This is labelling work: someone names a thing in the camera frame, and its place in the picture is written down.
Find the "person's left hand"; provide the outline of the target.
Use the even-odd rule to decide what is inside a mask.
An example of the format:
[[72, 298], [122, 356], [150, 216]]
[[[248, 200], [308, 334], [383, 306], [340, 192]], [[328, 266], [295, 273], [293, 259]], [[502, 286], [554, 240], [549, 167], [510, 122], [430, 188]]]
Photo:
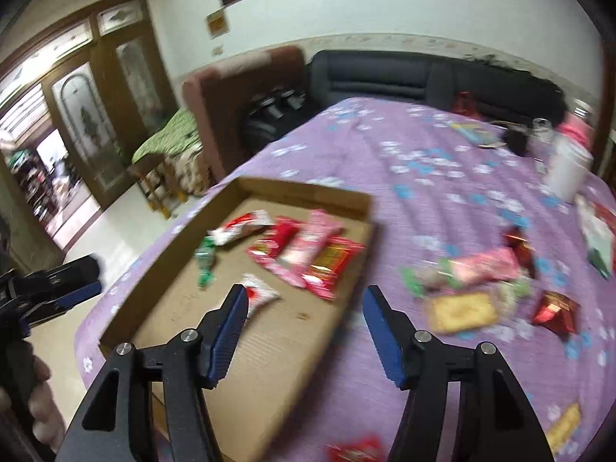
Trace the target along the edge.
[[53, 461], [65, 424], [48, 384], [49, 367], [31, 344], [1, 347], [1, 459]]

